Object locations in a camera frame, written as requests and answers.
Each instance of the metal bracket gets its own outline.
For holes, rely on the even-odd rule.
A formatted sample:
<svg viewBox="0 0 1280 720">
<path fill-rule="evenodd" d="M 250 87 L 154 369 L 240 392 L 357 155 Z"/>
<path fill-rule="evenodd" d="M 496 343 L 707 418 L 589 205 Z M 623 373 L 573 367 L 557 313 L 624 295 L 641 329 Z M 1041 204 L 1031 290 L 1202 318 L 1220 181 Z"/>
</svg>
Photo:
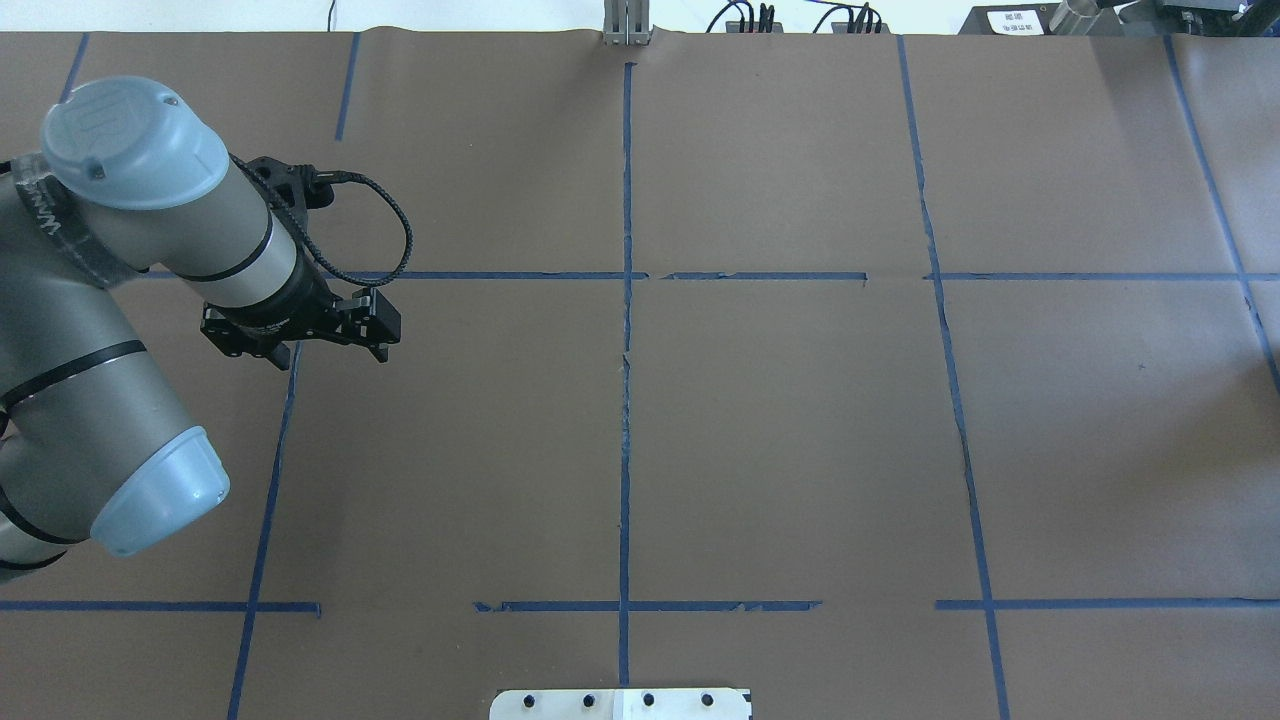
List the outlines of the metal bracket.
<svg viewBox="0 0 1280 720">
<path fill-rule="evenodd" d="M 751 720 L 751 691 L 733 688 L 507 691 L 489 720 Z"/>
<path fill-rule="evenodd" d="M 604 0 L 605 45 L 649 45 L 649 0 Z"/>
</svg>

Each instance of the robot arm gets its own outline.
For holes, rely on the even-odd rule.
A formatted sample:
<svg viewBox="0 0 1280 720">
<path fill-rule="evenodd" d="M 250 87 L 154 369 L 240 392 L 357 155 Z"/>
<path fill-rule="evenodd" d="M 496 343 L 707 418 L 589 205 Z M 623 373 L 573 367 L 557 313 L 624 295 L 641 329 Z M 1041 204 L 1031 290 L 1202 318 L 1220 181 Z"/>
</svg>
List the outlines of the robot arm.
<svg viewBox="0 0 1280 720">
<path fill-rule="evenodd" d="M 306 208 L 333 199 L 324 174 L 243 165 L 177 94 L 134 77 L 78 88 L 41 140 L 0 165 L 0 420 L 20 430 L 0 443 L 0 582 L 88 538 L 133 555 L 229 492 L 109 287 L 164 265 L 206 300 L 201 331 L 224 354 L 282 369 L 289 340 L 380 361 L 399 341 L 385 297 L 340 299 L 303 251 Z"/>
</svg>

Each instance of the light blue joint cap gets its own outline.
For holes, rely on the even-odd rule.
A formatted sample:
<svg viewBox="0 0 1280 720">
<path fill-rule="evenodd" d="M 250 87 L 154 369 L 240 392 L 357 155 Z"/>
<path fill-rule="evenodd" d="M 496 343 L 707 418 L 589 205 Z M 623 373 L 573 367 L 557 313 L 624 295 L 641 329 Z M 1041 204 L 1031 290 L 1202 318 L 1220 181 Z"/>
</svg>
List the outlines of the light blue joint cap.
<svg viewBox="0 0 1280 720">
<path fill-rule="evenodd" d="M 81 197 L 120 210 L 164 210 L 218 187 L 230 161 L 218 133 L 154 79 L 77 87 L 40 128 L 50 169 Z"/>
<path fill-rule="evenodd" d="M 230 488 L 205 428 L 196 425 L 166 442 L 124 480 L 88 534 L 111 555 L 128 557 L 216 507 Z"/>
</svg>

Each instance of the white wall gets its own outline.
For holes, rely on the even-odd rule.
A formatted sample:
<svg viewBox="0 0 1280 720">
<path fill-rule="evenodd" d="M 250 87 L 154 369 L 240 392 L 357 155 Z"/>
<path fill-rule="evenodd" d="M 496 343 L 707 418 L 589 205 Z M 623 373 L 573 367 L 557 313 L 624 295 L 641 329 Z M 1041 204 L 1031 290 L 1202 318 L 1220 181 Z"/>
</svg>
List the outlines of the white wall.
<svg viewBox="0 0 1280 720">
<path fill-rule="evenodd" d="M 805 0 L 773 4 L 788 32 L 809 32 L 827 9 Z M 701 32 L 722 5 L 721 0 L 652 0 L 650 19 L 668 29 Z M 947 35 L 960 28 L 973 5 L 974 0 L 873 4 L 895 32 Z M 328 10 L 329 0 L 0 0 L 0 31 L 323 31 Z M 602 0 L 338 0 L 335 29 L 599 29 L 603 18 Z M 837 18 L 842 20 L 844 13 L 832 15 Z"/>
</svg>

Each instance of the white bracket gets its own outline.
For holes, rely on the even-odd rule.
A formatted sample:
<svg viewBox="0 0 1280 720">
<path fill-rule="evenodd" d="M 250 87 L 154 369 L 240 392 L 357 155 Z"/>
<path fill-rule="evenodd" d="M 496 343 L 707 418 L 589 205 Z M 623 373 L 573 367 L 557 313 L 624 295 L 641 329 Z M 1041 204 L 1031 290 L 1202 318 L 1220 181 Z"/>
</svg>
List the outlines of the white bracket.
<svg viewBox="0 0 1280 720">
<path fill-rule="evenodd" d="M 649 0 L 604 0 L 605 45 L 649 45 Z"/>
<path fill-rule="evenodd" d="M 507 691 L 493 698 L 489 720 L 751 720 L 751 691 Z"/>
</svg>

